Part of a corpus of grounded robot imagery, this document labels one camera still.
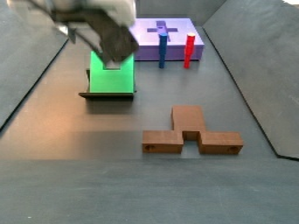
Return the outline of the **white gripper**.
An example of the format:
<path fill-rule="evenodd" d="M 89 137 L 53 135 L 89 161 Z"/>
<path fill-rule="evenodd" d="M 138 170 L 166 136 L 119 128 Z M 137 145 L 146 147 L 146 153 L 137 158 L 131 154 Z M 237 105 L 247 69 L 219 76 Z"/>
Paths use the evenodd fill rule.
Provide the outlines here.
<path fill-rule="evenodd" d="M 119 25 L 129 28 L 137 20 L 135 0 L 25 0 L 50 18 L 54 11 L 103 10 Z M 77 44 L 77 30 L 67 26 L 69 39 Z"/>

